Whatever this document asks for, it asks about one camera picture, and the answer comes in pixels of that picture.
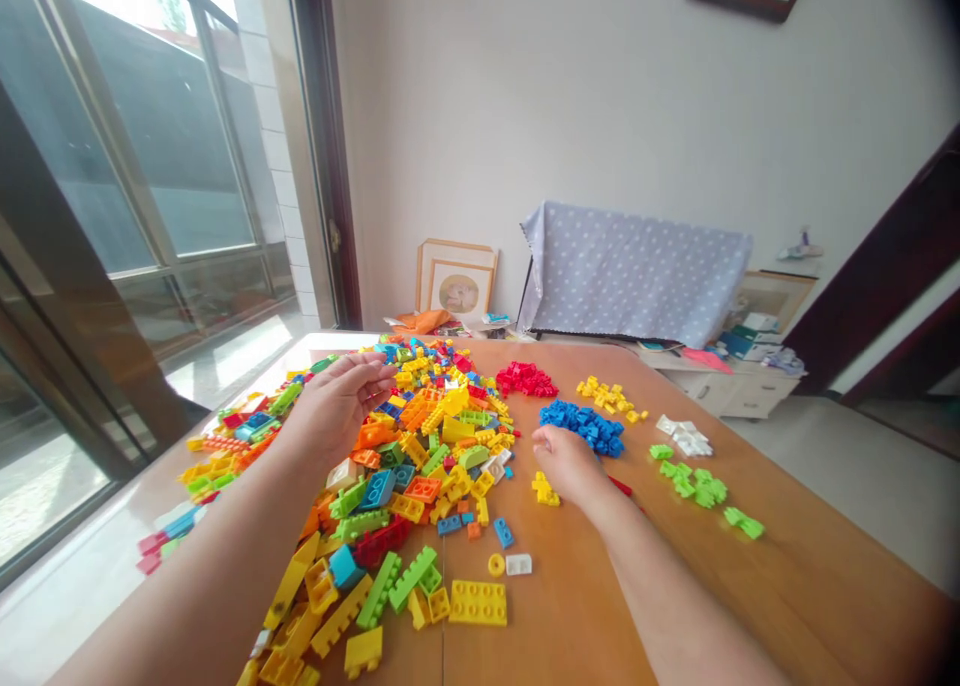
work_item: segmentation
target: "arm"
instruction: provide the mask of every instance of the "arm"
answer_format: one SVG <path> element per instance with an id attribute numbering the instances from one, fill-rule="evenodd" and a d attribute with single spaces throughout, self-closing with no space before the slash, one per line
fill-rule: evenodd
<path id="1" fill-rule="evenodd" d="M 50 684 L 236 683 L 327 473 L 390 394 L 384 358 L 346 356 L 313 378 L 273 445 Z"/>
<path id="2" fill-rule="evenodd" d="M 582 438 L 544 426 L 533 440 L 547 480 L 580 506 L 600 532 L 661 684 L 787 683 L 640 509 L 610 482 Z"/>

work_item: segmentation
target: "left hand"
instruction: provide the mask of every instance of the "left hand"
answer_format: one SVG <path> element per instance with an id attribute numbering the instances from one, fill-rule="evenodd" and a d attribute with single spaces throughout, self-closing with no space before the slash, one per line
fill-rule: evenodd
<path id="1" fill-rule="evenodd" d="M 304 386 L 278 441 L 302 444 L 335 465 L 353 448 L 363 420 L 390 398 L 397 367 L 369 351 L 337 359 Z"/>

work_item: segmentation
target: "hand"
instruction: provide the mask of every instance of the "hand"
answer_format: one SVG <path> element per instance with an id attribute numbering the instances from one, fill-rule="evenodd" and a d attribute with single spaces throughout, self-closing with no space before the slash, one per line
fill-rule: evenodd
<path id="1" fill-rule="evenodd" d="M 336 465 L 350 452 L 367 414 L 390 398 L 397 367 L 386 359 L 373 351 L 349 354 L 314 376 L 283 426 L 283 441 Z"/>
<path id="2" fill-rule="evenodd" d="M 541 426 L 533 432 L 533 453 L 553 490 L 583 510 L 597 496 L 616 490 L 593 450 L 573 431 Z"/>

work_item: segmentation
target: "picture frame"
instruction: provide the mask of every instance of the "picture frame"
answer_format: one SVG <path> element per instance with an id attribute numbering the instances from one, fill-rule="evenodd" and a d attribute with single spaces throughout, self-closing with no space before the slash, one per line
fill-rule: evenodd
<path id="1" fill-rule="evenodd" d="M 816 285 L 811 276 L 796 276 L 776 271 L 747 271 L 723 323 L 729 331 L 743 323 L 751 312 L 766 313 L 777 319 L 777 333 L 783 333 L 793 322 L 797 311 Z"/>
<path id="2" fill-rule="evenodd" d="M 446 309 L 462 323 L 477 323 L 490 308 L 493 267 L 443 259 L 430 262 L 429 308 Z"/>
<path id="3" fill-rule="evenodd" d="M 427 239 L 417 248 L 417 311 L 430 308 L 430 275 L 434 260 L 490 268 L 495 279 L 498 258 L 499 253 L 489 246 Z"/>

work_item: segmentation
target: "orange fabric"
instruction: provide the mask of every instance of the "orange fabric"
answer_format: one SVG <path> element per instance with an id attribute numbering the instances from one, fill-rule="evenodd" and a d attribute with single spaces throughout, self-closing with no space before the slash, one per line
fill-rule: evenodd
<path id="1" fill-rule="evenodd" d="M 397 316 L 397 321 L 402 321 L 403 326 L 394 326 L 396 333 L 403 334 L 428 334 L 438 326 L 443 326 L 451 320 L 450 312 L 445 309 L 437 311 L 424 311 L 422 314 L 402 314 Z"/>

